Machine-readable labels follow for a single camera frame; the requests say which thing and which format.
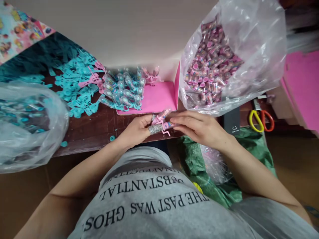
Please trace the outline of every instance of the pink cardboard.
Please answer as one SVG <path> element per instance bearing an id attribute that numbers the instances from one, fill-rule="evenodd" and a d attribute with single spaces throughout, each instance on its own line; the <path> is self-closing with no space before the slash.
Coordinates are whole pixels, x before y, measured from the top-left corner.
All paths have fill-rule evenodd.
<path id="1" fill-rule="evenodd" d="M 157 82 L 155 86 L 145 85 L 144 98 L 142 99 L 142 110 L 130 109 L 119 111 L 119 115 L 146 114 L 161 112 L 170 107 L 172 111 L 177 110 L 174 83 L 171 81 Z"/>
<path id="2" fill-rule="evenodd" d="M 288 54 L 284 81 L 292 99 L 306 124 L 311 130 L 319 131 L 319 53 L 308 55 L 301 52 Z"/>
<path id="3" fill-rule="evenodd" d="M 179 74 L 180 74 L 180 62 L 178 64 L 177 73 L 174 81 L 174 95 L 175 95 L 175 105 L 176 109 L 178 106 L 178 92 L 179 92 Z"/>

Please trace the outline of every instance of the clear plastic bag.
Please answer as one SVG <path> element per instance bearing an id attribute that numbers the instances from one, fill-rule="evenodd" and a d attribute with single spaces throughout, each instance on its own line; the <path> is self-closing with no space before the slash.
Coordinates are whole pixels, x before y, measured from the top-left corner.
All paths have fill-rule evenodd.
<path id="1" fill-rule="evenodd" d="M 216 149 L 200 144 L 200 150 L 205 162 L 206 172 L 216 184 L 223 184 L 232 178 L 223 156 Z"/>
<path id="2" fill-rule="evenodd" d="M 65 102 L 46 86 L 0 82 L 0 173 L 47 164 L 68 120 Z"/>
<path id="3" fill-rule="evenodd" d="M 244 64 L 223 88 L 221 101 L 199 104 L 185 76 L 202 39 L 201 25 L 216 16 L 231 50 Z M 276 0 L 220 0 L 188 41 L 181 57 L 180 98 L 188 110 L 221 116 L 279 85 L 286 56 L 284 9 Z"/>

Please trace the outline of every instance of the scissors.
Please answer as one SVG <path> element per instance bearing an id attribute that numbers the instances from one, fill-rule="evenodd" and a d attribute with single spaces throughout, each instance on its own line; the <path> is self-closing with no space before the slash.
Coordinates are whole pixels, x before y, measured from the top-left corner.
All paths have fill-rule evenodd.
<path id="1" fill-rule="evenodd" d="M 252 111 L 250 112 L 250 114 L 249 114 L 249 124 L 250 124 L 250 126 L 253 128 L 253 130 L 255 130 L 255 131 L 259 132 L 259 133 L 261 133 L 261 132 L 263 132 L 263 131 L 266 131 L 266 132 L 271 132 L 271 131 L 273 131 L 273 129 L 275 128 L 275 123 L 274 123 L 274 121 L 273 121 L 272 116 L 271 116 L 267 111 L 261 109 L 261 107 L 260 107 L 260 105 L 259 105 L 257 99 L 254 99 L 254 106 L 255 106 L 255 109 L 252 110 Z M 269 122 L 270 122 L 270 124 L 271 124 L 271 125 L 270 125 L 270 129 L 267 129 L 267 128 L 266 128 L 266 122 L 265 122 L 265 117 L 266 117 L 266 115 L 267 115 L 267 117 L 268 117 L 268 119 L 269 119 Z M 257 128 L 254 126 L 254 124 L 253 124 L 253 116 L 255 116 L 255 118 L 256 118 L 256 120 L 257 120 L 259 126 L 260 126 L 260 129 L 257 129 Z"/>

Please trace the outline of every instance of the cardboard sheet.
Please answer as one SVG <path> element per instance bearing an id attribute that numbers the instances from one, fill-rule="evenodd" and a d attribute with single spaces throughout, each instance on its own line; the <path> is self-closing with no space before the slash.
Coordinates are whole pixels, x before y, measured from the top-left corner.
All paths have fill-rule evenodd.
<path id="1" fill-rule="evenodd" d="M 107 67 L 134 66 L 180 52 L 217 0 L 11 0 Z"/>

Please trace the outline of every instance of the pink plastic toy part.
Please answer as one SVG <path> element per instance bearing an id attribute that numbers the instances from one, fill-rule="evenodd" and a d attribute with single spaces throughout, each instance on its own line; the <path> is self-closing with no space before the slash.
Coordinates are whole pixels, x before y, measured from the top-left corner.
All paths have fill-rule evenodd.
<path id="1" fill-rule="evenodd" d="M 142 71 L 146 80 L 148 81 L 148 83 L 150 83 L 151 86 L 155 86 L 155 82 L 157 81 L 157 79 L 159 79 L 160 82 L 163 82 L 160 80 L 160 76 L 158 76 L 160 73 L 160 68 L 158 66 L 155 67 L 152 75 L 149 73 L 146 67 L 142 67 Z"/>
<path id="2" fill-rule="evenodd" d="M 105 67 L 104 67 L 104 65 L 102 65 L 102 63 L 101 63 L 101 62 L 96 61 L 94 65 L 95 65 L 94 70 L 103 70 L 103 71 L 104 71 L 104 73 L 106 74 Z"/>
<path id="3" fill-rule="evenodd" d="M 162 130 L 162 133 L 163 134 L 166 134 L 168 133 L 168 135 L 170 136 L 170 133 L 167 131 L 168 129 L 171 129 L 173 127 L 177 126 L 177 124 L 175 123 L 172 123 L 172 122 L 165 122 L 165 123 L 162 123 L 162 127 L 163 127 L 163 130 Z"/>
<path id="4" fill-rule="evenodd" d="M 152 125 L 155 124 L 162 124 L 170 113 L 172 112 L 171 108 L 163 110 L 161 113 L 159 113 L 156 118 L 153 120 Z"/>
<path id="5" fill-rule="evenodd" d="M 100 78 L 99 78 L 99 75 L 97 73 L 92 73 L 90 79 L 88 81 L 84 81 L 84 82 L 79 82 L 79 87 L 83 88 L 84 86 L 87 86 L 88 84 L 90 83 L 93 83 L 93 84 L 98 84 L 99 83 Z"/>
<path id="6" fill-rule="evenodd" d="M 88 81 L 79 82 L 79 87 L 83 88 L 84 86 L 87 86 L 88 84 L 96 84 L 99 87 L 99 93 L 103 94 L 105 88 L 103 87 L 103 81 L 99 78 L 99 75 L 97 73 L 93 73 L 91 71 L 91 68 L 88 66 L 90 72 L 92 73 L 90 79 Z"/>

